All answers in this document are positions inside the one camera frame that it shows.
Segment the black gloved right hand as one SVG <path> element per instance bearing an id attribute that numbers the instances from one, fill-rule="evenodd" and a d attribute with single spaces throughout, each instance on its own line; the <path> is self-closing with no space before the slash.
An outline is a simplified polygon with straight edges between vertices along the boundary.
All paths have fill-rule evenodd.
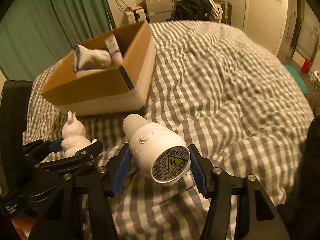
<path id="1" fill-rule="evenodd" d="M 290 239 L 319 239 L 319 116 L 308 129 L 294 186 L 277 211 Z"/>

